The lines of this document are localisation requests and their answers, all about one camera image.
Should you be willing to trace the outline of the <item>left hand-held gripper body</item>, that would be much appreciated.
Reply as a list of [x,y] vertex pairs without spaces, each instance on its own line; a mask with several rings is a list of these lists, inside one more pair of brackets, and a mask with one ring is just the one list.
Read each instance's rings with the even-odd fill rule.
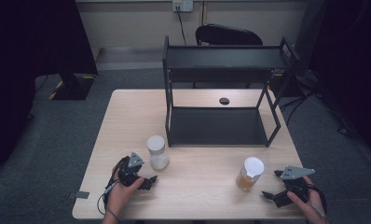
[[142,168],[144,160],[134,151],[119,162],[118,177],[122,185],[129,187],[138,178],[138,172]]

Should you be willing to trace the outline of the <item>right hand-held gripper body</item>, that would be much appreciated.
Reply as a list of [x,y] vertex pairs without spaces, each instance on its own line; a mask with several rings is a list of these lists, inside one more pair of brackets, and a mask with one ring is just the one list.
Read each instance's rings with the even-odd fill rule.
[[285,191],[276,194],[273,202],[278,208],[289,205],[292,201],[288,198],[287,192],[292,191],[297,195],[304,203],[308,201],[309,187],[304,179],[306,175],[312,175],[315,173],[314,169],[286,166],[283,169],[281,176],[282,182],[285,186]]

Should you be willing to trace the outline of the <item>amber jar with white lid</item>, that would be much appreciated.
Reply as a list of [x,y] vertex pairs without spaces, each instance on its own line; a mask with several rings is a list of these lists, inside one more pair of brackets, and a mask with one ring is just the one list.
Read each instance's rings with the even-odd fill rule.
[[247,158],[237,176],[236,182],[243,190],[250,190],[264,173],[264,163],[256,157]]

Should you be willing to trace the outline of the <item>person's right hand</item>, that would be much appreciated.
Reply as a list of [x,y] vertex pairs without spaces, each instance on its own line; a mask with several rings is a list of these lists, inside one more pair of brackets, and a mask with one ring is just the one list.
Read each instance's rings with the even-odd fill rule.
[[309,201],[304,203],[292,191],[287,192],[288,198],[300,209],[309,224],[330,224],[323,211],[320,194],[315,189],[309,190]]

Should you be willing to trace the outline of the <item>white-filled jar with white lid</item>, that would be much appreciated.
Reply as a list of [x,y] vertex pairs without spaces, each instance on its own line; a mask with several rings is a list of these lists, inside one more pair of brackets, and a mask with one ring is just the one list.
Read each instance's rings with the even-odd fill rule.
[[151,166],[153,169],[162,170],[169,164],[169,156],[165,151],[165,140],[160,135],[151,136],[146,143],[150,153]]

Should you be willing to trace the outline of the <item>dark floor tape strip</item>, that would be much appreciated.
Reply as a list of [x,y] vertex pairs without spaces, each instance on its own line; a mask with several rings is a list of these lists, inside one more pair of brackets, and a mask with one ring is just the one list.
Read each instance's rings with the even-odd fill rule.
[[86,192],[86,191],[74,191],[74,192],[70,192],[68,195],[69,199],[77,199],[77,198],[87,199],[88,197],[89,197],[89,192]]

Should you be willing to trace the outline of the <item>black metal two-tier rack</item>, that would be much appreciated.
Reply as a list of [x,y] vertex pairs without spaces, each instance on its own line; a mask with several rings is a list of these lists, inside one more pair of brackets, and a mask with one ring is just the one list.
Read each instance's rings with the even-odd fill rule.
[[[164,42],[163,71],[167,104],[165,129],[170,146],[269,147],[281,123],[268,83],[274,70],[289,72],[299,57],[284,37],[278,46],[174,46]],[[224,104],[221,95],[211,105],[176,105],[174,83],[258,83],[253,105]]]

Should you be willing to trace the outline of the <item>black stand base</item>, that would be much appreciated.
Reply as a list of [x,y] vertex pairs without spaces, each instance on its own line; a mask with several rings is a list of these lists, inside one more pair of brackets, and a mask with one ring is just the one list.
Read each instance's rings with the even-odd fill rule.
[[60,81],[49,100],[85,100],[95,76],[72,75],[69,81]]

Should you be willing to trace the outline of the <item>black curtain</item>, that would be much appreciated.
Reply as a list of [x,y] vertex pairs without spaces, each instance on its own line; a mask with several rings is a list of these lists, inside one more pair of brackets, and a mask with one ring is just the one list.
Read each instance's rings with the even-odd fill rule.
[[0,165],[26,126],[37,77],[96,73],[76,0],[0,0]]
[[371,149],[371,0],[328,0],[311,67]]

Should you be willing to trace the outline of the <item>black chair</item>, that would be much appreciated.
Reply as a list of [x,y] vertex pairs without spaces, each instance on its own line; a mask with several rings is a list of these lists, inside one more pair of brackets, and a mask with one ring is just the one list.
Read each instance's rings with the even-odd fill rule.
[[195,37],[198,45],[263,45],[262,39],[252,31],[220,24],[201,25]]

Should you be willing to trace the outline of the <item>white wall socket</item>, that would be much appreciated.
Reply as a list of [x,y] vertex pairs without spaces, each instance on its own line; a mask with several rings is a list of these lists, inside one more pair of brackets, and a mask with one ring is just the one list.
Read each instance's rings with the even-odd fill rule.
[[194,1],[172,0],[172,10],[174,12],[192,12],[194,10]]

